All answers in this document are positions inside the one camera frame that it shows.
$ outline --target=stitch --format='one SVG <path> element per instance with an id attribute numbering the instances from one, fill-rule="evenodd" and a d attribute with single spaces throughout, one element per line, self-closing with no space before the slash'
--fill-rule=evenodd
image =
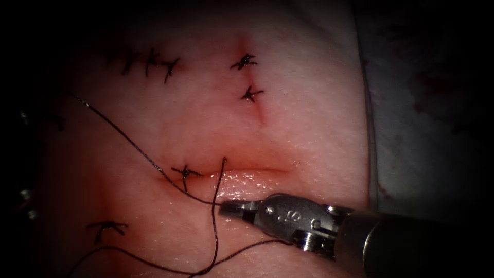
<path id="1" fill-rule="evenodd" d="M 168 76 L 171 76 L 171 73 L 173 71 L 173 67 L 177 64 L 178 60 L 180 60 L 180 58 L 176 58 L 173 63 L 161 62 L 161 65 L 165 65 L 168 67 L 168 72 L 166 73 L 166 77 L 165 77 L 165 83 L 166 83 L 166 80 L 168 79 Z"/>
<path id="2" fill-rule="evenodd" d="M 198 177 L 202 176 L 200 173 L 196 172 L 196 171 L 192 171 L 192 170 L 189 170 L 187 169 L 187 165 L 185 165 L 184 169 L 183 170 L 178 170 L 178 169 L 175 169 L 175 168 L 172 168 L 173 171 L 175 172 L 179 172 L 182 174 L 182 182 L 184 184 L 184 190 L 185 192 L 188 192 L 187 191 L 187 184 L 185 183 L 185 178 L 187 178 L 187 176 L 189 176 L 190 174 L 193 174 L 193 175 L 196 175 Z"/>
<path id="3" fill-rule="evenodd" d="M 131 49 L 129 49 L 129 52 L 127 53 L 127 60 L 125 62 L 125 68 L 122 71 L 122 75 L 125 75 L 126 73 L 129 72 L 130 66 L 134 62 L 134 59 L 140 55 L 140 52 L 133 52 Z"/>
<path id="4" fill-rule="evenodd" d="M 250 55 L 250 54 L 245 54 L 245 56 L 242 57 L 242 59 L 240 59 L 240 62 L 238 63 L 235 63 L 233 64 L 230 69 L 234 68 L 234 67 L 238 67 L 237 70 L 241 70 L 244 66 L 246 65 L 257 65 L 256 62 L 249 62 L 249 59 L 251 58 L 255 58 L 254 55 Z"/>
<path id="5" fill-rule="evenodd" d="M 156 57 L 159 55 L 160 53 L 154 53 L 154 47 L 151 48 L 151 50 L 149 51 L 149 56 L 148 56 L 148 60 L 146 61 L 146 77 L 148 76 L 148 68 L 149 68 L 149 64 L 152 64 L 154 66 L 158 66 L 158 63 L 156 62 Z"/>
<path id="6" fill-rule="evenodd" d="M 257 94 L 264 93 L 264 91 L 257 91 L 257 92 L 251 93 L 251 88 L 252 88 L 252 86 L 249 86 L 245 95 L 243 95 L 240 99 L 249 99 L 252 102 L 255 102 L 255 100 L 252 97 L 257 95 Z"/>
<path id="7" fill-rule="evenodd" d="M 89 228 L 96 227 L 96 226 L 101 226 L 101 227 L 99 228 L 98 233 L 96 233 L 96 237 L 94 239 L 94 244 L 95 245 L 98 244 L 98 243 L 101 243 L 101 234 L 103 233 L 103 231 L 105 229 L 113 228 L 119 234 L 125 235 L 125 232 L 122 231 L 118 226 L 128 227 L 129 225 L 123 224 L 123 223 L 115 223 L 113 221 L 104 221 L 104 222 L 89 224 L 89 225 L 87 225 L 86 228 L 89 229 Z"/>

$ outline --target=metal screw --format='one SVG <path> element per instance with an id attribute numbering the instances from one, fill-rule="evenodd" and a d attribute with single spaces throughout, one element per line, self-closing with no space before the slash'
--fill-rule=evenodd
<path id="1" fill-rule="evenodd" d="M 313 229 L 319 229 L 321 227 L 321 221 L 319 219 L 313 219 L 310 224 Z"/>
<path id="2" fill-rule="evenodd" d="M 274 213 L 274 208 L 268 206 L 268 208 L 266 209 L 266 213 L 272 215 Z"/>

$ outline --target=black suture thread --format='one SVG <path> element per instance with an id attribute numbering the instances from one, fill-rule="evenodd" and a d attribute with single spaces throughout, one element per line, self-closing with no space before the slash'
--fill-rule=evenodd
<path id="1" fill-rule="evenodd" d="M 266 240 L 266 241 L 261 241 L 261 242 L 257 242 L 257 243 L 254 243 L 254 244 L 251 244 L 251 245 L 248 245 L 240 250 L 238 250 L 237 252 L 227 256 L 226 258 L 222 259 L 222 260 L 219 260 L 217 261 L 214 266 L 217 266 L 219 264 L 222 264 L 224 262 L 226 262 L 227 260 L 230 260 L 231 258 L 235 257 L 236 255 L 242 253 L 243 251 L 247 250 L 247 249 L 250 249 L 252 247 L 255 247 L 255 246 L 258 246 L 258 245 L 263 245 L 263 244 L 270 244 L 270 243 L 281 243 L 281 244 L 285 244 L 285 245 L 290 245 L 282 240 L 279 240 L 279 239 L 272 239 L 272 240 Z M 91 255 L 99 252 L 99 251 L 102 251 L 102 250 L 115 250 L 115 251 L 118 251 L 118 252 L 121 252 L 145 265 L 148 265 L 150 267 L 154 267 L 156 269 L 160 269 L 160 270 L 164 270 L 164 271 L 169 271 L 169 272 L 172 272 L 172 273 L 176 273 L 176 274 L 185 274 L 185 275 L 190 275 L 189 277 L 194 277 L 196 276 L 197 274 L 196 273 L 192 273 L 192 272 L 186 272 L 186 271 L 177 271 L 177 270 L 174 270 L 174 269 L 170 269 L 170 268 L 167 268 L 167 267 L 164 267 L 164 266 L 160 266 L 160 265 L 157 265 L 155 263 L 152 263 L 150 261 L 147 261 L 143 258 L 140 258 L 139 256 L 137 255 L 134 255 L 132 253 L 130 253 L 129 251 L 123 249 L 123 248 L 120 248 L 120 247 L 116 247 L 116 246 L 112 246 L 112 245 L 107 245 L 107 246 L 101 246 L 101 247 L 98 247 L 96 249 L 94 249 L 93 251 L 90 251 L 88 254 L 86 254 L 84 257 L 80 258 L 79 261 L 77 261 L 77 263 L 71 268 L 71 270 L 69 271 L 69 273 L 67 274 L 67 278 L 70 278 L 70 276 L 72 276 L 72 274 L 74 273 L 74 271 L 77 269 L 77 267 L 83 263 L 86 259 L 88 259 Z"/>
<path id="2" fill-rule="evenodd" d="M 218 257 L 218 232 L 216 229 L 216 217 L 215 217 L 215 206 L 216 204 L 216 195 L 218 194 L 218 190 L 220 189 L 220 183 L 221 183 L 221 177 L 223 176 L 223 171 L 225 170 L 225 163 L 226 163 L 226 158 L 223 158 L 221 161 L 221 170 L 220 170 L 220 177 L 218 178 L 218 183 L 216 184 L 216 190 L 215 194 L 213 195 L 213 205 L 211 206 L 211 219 L 213 221 L 213 232 L 215 233 L 215 255 L 213 256 L 213 261 L 209 265 L 209 267 L 205 268 L 202 271 L 199 271 L 197 275 L 204 275 L 208 272 L 211 271 L 213 266 L 215 265 L 216 258 Z"/>
<path id="3" fill-rule="evenodd" d="M 202 176 L 200 173 L 196 172 L 196 171 L 192 171 L 192 170 L 189 170 L 187 169 L 187 165 L 184 166 L 184 169 L 183 170 L 178 170 L 176 168 L 171 168 L 172 171 L 175 171 L 175 172 L 179 172 L 182 174 L 182 183 L 184 184 L 184 191 L 188 193 L 188 190 L 187 190 L 187 183 L 185 182 L 185 178 L 187 178 L 190 174 L 193 174 L 193 175 L 196 175 L 198 177 Z"/>
<path id="4" fill-rule="evenodd" d="M 105 115 L 103 115 L 101 112 L 99 112 L 96 108 L 94 108 L 93 106 L 91 106 L 89 103 L 87 103 L 86 101 L 82 100 L 80 97 L 72 94 L 72 93 L 68 93 L 70 96 L 74 97 L 75 99 L 77 99 L 78 101 L 80 101 L 82 104 L 84 104 L 85 106 L 87 106 L 89 109 L 91 109 L 94 113 L 96 113 L 98 116 L 100 116 L 104 121 L 106 121 L 109 125 L 111 125 L 118 133 L 120 133 L 120 135 L 122 135 L 142 156 L 144 156 L 144 158 L 149 161 L 149 163 L 151 163 L 151 165 L 153 165 L 153 167 L 161 173 L 161 175 L 163 175 L 163 177 L 165 177 L 165 179 L 171 184 L 173 185 L 173 187 L 175 187 L 178 191 L 182 192 L 183 194 L 193 198 L 194 200 L 196 201 L 199 201 L 203 204 L 210 204 L 212 205 L 213 203 L 211 202 L 208 202 L 208 201 L 204 201 L 184 190 L 182 190 L 178 185 L 176 185 L 169 177 L 168 175 L 165 174 L 165 172 L 163 171 L 163 169 L 161 169 L 161 167 L 159 167 L 155 162 L 154 160 L 152 160 L 141 148 L 139 148 L 139 146 L 134 142 L 132 141 L 132 139 L 130 139 L 116 124 L 114 124 L 112 121 L 110 121 L 110 119 L 108 119 Z"/>
<path id="5" fill-rule="evenodd" d="M 151 50 L 149 51 L 148 60 L 146 61 L 146 77 L 148 76 L 149 64 L 152 64 L 154 66 L 158 65 L 158 63 L 156 62 L 156 57 L 159 54 L 160 53 L 154 53 L 154 47 L 152 47 Z"/>
<path id="6" fill-rule="evenodd" d="M 161 270 L 164 270 L 164 271 L 169 271 L 169 272 L 172 272 L 172 273 L 176 273 L 176 274 L 185 274 L 185 275 L 190 275 L 190 277 L 194 277 L 194 276 L 197 276 L 197 275 L 204 275 L 208 272 L 211 271 L 211 269 L 214 267 L 214 266 L 217 266 L 223 262 L 226 262 L 227 260 L 235 257 L 236 255 L 240 254 L 241 252 L 249 249 L 249 248 L 252 248 L 252 247 L 255 247 L 257 245 L 262 245 L 262 244 L 269 244 L 269 243 L 281 243 L 281 244 L 285 244 L 285 245 L 290 245 L 282 240 L 279 240 L 279 239 L 274 239 L 274 240 L 266 240 L 266 241 L 261 241 L 261 242 L 257 242 L 255 244 L 251 244 L 251 245 L 248 245 L 240 250 L 238 250 L 237 252 L 231 254 L 230 256 L 216 262 L 216 258 L 218 256 L 218 233 L 217 233 L 217 227 L 216 227 L 216 218 L 215 218 L 215 206 L 216 205 L 219 205 L 216 203 L 216 196 L 218 194 L 218 190 L 219 190 L 219 186 L 220 186 L 220 183 L 221 183 L 221 177 L 223 176 L 223 171 L 224 171 L 224 164 L 226 163 L 226 158 L 223 158 L 222 160 L 222 165 L 221 165 L 221 171 L 220 171 L 220 177 L 218 179 L 218 184 L 216 185 L 216 190 L 215 190 L 215 194 L 213 196 L 213 201 L 212 202 L 207 202 L 207 201 L 204 201 L 204 200 L 201 200 L 193 195 L 190 195 L 189 193 L 181 190 L 164 172 L 163 170 L 144 152 L 142 151 L 141 148 L 139 148 L 137 146 L 137 144 L 135 142 L 133 142 L 118 126 L 116 126 L 112 121 L 110 121 L 106 116 L 104 116 L 102 113 L 100 113 L 96 108 L 92 107 L 89 103 L 87 103 L 86 101 L 82 100 L 81 98 L 77 97 L 76 95 L 72 94 L 72 93 L 68 93 L 68 95 L 71 95 L 72 97 L 76 98 L 78 101 L 80 101 L 81 103 L 83 103 L 84 105 L 86 105 L 89 109 L 91 109 L 94 113 L 96 113 L 98 116 L 100 116 L 103 120 L 105 120 L 108 124 L 110 124 L 118 133 L 120 133 L 120 135 L 122 135 L 140 154 L 142 154 L 153 166 L 156 170 L 158 170 L 164 177 L 165 179 L 171 184 L 173 185 L 176 189 L 178 189 L 180 192 L 186 194 L 187 196 L 197 200 L 197 201 L 200 201 L 202 203 L 205 203 L 205 204 L 210 204 L 211 205 L 211 216 L 212 216 L 212 222 L 213 222 L 213 231 L 214 231 L 214 234 L 215 234 L 215 254 L 213 256 L 213 260 L 212 260 L 212 263 L 205 269 L 201 270 L 201 271 L 198 271 L 196 273 L 193 273 L 193 272 L 186 272 L 186 271 L 178 271 L 178 270 L 174 270 L 174 269 L 170 269 L 170 268 L 167 268 L 167 267 L 163 267 L 163 266 L 160 266 L 160 265 L 157 265 L 155 263 L 152 263 L 152 262 L 149 262 L 143 258 L 140 258 L 139 256 L 137 255 L 134 255 L 130 252 L 128 252 L 127 250 L 123 249 L 123 248 L 120 248 L 120 247 L 116 247 L 116 246 L 102 246 L 102 247 L 98 247 L 96 249 L 94 249 L 93 251 L 89 252 L 88 254 L 86 254 L 85 256 L 83 256 L 81 259 L 79 259 L 79 261 L 77 261 L 74 266 L 70 269 L 69 273 L 67 274 L 67 277 L 70 277 L 72 275 L 72 273 L 74 273 L 74 271 L 77 269 L 77 267 L 84 261 L 86 260 L 87 258 L 89 258 L 91 255 L 95 254 L 96 252 L 98 251 L 101 251 L 101 250 L 116 250 L 116 251 L 120 251 L 121 253 L 127 255 L 127 256 L 130 256 L 132 258 L 134 258 L 135 260 L 139 261 L 139 262 L 142 262 L 148 266 L 151 266 L 151 267 L 154 267 L 156 269 L 161 269 Z"/>
<path id="7" fill-rule="evenodd" d="M 227 256 L 226 258 L 222 259 L 222 260 L 219 260 L 215 263 L 214 266 L 217 266 L 219 264 L 222 264 L 224 262 L 226 262 L 227 260 L 230 260 L 232 259 L 233 257 L 235 257 L 236 255 L 242 253 L 243 251 L 247 250 L 247 249 L 250 249 L 252 247 L 256 247 L 258 245 L 263 245 L 263 244 L 270 244 L 270 243 L 280 243 L 280 244 L 284 244 L 284 245 L 291 245 L 289 243 L 286 243 L 284 242 L 283 240 L 279 240 L 279 239 L 270 239 L 270 240 L 265 240 L 265 241 L 260 241 L 260 242 L 256 242 L 254 244 L 251 244 L 251 245 L 247 245 L 245 247 L 243 247 L 242 249 L 239 249 L 238 251 L 236 251 L 235 253 L 232 253 L 231 255 Z M 195 277 L 197 275 L 200 275 L 200 274 L 191 274 L 189 276 L 189 278 L 192 278 L 192 277 Z"/>

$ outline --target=moist tissue surface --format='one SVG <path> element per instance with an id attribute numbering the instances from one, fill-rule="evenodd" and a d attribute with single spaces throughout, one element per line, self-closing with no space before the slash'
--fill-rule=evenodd
<path id="1" fill-rule="evenodd" d="M 152 48 L 157 66 L 150 63 L 146 76 Z M 104 50 L 117 54 L 108 59 Z M 122 75 L 128 50 L 140 54 Z M 213 198 L 226 157 L 218 202 L 283 192 L 359 208 L 367 206 L 368 157 L 357 51 L 351 13 L 341 3 L 158 8 L 81 40 L 60 66 L 58 76 L 69 82 L 58 89 L 98 109 L 178 186 L 183 176 L 172 167 L 202 174 L 185 179 L 201 199 Z M 257 64 L 230 68 L 246 53 Z M 241 99 L 249 86 L 263 91 L 254 101 Z M 47 127 L 37 194 L 40 273 L 65 276 L 100 245 L 176 270 L 207 267 L 215 247 L 210 205 L 179 192 L 74 98 L 61 96 L 57 104 L 65 130 Z M 95 245 L 97 228 L 86 225 L 107 220 L 128 224 L 125 235 L 106 229 Z M 216 224 L 218 259 L 270 239 L 238 220 L 217 215 Z M 179 276 L 107 250 L 72 277 Z M 269 244 L 205 276 L 348 274 L 295 247 Z"/>

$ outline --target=pink skin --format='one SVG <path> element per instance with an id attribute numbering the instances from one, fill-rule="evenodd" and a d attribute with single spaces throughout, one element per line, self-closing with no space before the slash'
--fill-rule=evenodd
<path id="1" fill-rule="evenodd" d="M 356 33 L 349 8 L 300 6 L 301 20 L 276 6 L 225 7 L 188 20 L 146 17 L 118 31 L 118 44 L 142 52 L 130 72 L 125 60 L 105 67 L 95 51 L 110 45 L 106 33 L 77 50 L 63 68 L 67 89 L 118 125 L 180 187 L 171 167 L 203 174 L 187 177 L 191 194 L 211 200 L 221 159 L 228 158 L 218 192 L 223 200 L 253 200 L 284 192 L 354 208 L 366 207 L 367 133 Z M 180 57 L 163 84 L 157 60 Z M 238 71 L 245 53 L 256 57 Z M 248 86 L 255 103 L 240 98 Z M 46 132 L 36 234 L 40 273 L 64 276 L 94 249 L 105 220 L 126 223 L 126 234 L 103 233 L 105 245 L 122 247 L 156 264 L 182 271 L 208 266 L 214 251 L 210 206 L 173 188 L 125 139 L 73 98 L 59 98 L 63 132 Z M 270 239 L 261 231 L 217 216 L 218 259 Z M 346 272 L 315 255 L 280 244 L 258 246 L 214 267 L 206 277 L 342 277 Z M 86 260 L 73 277 L 185 277 L 143 265 L 115 251 Z"/>

